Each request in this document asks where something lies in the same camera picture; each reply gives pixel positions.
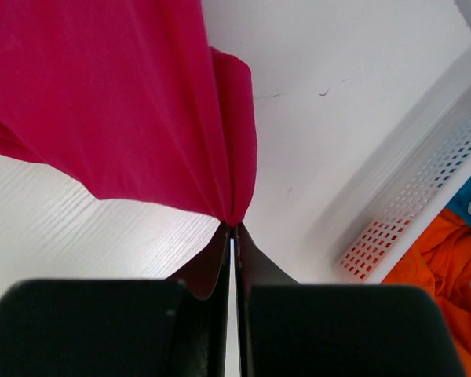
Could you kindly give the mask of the blue t shirt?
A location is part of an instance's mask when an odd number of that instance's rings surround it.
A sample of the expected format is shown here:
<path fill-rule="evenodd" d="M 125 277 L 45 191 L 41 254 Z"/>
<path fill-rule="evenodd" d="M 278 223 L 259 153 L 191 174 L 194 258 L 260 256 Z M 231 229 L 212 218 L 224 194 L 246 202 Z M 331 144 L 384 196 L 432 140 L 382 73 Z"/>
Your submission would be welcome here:
<path fill-rule="evenodd" d="M 471 202 L 471 177 L 456 192 L 447 204 L 446 208 L 458 215 L 471 228 L 471 215 L 468 206 Z"/>

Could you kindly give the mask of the magenta t shirt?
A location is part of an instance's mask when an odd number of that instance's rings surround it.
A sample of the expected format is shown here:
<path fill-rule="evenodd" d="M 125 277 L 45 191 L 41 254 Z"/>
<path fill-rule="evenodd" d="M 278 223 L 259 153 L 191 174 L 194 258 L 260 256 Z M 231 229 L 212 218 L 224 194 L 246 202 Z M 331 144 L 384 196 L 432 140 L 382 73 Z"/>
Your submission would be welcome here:
<path fill-rule="evenodd" d="M 236 225 L 257 171 L 250 68 L 209 45 L 198 1 L 0 1 L 0 155 Z"/>

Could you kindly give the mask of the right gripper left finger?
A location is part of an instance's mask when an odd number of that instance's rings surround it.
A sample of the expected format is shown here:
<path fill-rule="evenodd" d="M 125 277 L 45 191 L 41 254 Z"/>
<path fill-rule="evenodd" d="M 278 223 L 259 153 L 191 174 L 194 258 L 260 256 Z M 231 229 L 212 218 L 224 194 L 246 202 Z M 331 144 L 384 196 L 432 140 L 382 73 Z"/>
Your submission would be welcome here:
<path fill-rule="evenodd" d="M 221 376 L 231 229 L 163 280 L 36 279 L 0 298 L 0 376 Z"/>

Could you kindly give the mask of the orange t shirt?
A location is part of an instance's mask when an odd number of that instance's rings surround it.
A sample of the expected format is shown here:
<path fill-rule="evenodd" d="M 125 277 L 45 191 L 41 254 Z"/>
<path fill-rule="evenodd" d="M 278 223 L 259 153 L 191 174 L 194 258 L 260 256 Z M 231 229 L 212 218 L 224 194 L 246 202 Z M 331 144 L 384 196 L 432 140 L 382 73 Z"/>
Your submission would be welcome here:
<path fill-rule="evenodd" d="M 443 209 L 383 282 L 414 285 L 434 298 L 471 376 L 471 228 Z"/>

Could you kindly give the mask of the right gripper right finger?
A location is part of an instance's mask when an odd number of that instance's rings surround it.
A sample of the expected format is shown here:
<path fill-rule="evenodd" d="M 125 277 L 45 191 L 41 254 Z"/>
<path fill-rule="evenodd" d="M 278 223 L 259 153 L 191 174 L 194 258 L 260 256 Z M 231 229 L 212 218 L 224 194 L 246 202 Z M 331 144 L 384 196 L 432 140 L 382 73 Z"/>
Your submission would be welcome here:
<path fill-rule="evenodd" d="M 463 376 L 430 295 L 407 285 L 300 284 L 235 228 L 244 376 Z"/>

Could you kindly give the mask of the white plastic basket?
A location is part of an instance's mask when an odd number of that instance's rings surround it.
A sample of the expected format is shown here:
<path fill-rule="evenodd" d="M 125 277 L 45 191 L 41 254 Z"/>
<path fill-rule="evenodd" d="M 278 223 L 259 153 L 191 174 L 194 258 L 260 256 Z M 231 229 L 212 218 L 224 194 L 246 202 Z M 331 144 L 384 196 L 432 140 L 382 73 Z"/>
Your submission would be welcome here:
<path fill-rule="evenodd" d="M 334 263 L 340 283 L 378 284 L 471 176 L 471 87 L 368 207 Z"/>

